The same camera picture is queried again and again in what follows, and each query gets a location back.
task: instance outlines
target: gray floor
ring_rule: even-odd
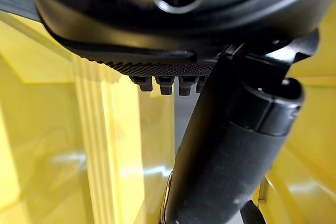
[[[178,94],[178,79],[175,79],[175,153],[181,144],[184,132],[187,128],[189,119],[194,110],[199,94],[192,87],[191,94],[188,97],[181,97]],[[243,224],[241,215],[238,212],[227,224]]]

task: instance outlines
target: cylindrical tube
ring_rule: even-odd
[[[286,79],[276,93],[249,87],[233,63],[218,64],[202,91],[176,157],[163,219],[224,224],[272,165],[303,103]]]

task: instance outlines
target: yellow wall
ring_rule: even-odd
[[[268,224],[336,223],[336,1],[320,28],[318,54],[290,72],[306,102],[254,198]]]
[[[157,224],[173,96],[0,12],[0,224]]]

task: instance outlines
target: black mount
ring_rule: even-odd
[[[286,74],[316,52],[318,41],[315,30],[291,42],[223,51],[176,156],[161,223],[223,224],[244,207],[304,101],[301,84]]]

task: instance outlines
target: yellow panel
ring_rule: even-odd
[[[268,224],[336,223],[336,1],[321,25],[318,55],[293,66],[306,102],[258,206]]]
[[[0,224],[157,224],[173,96],[0,12]]]

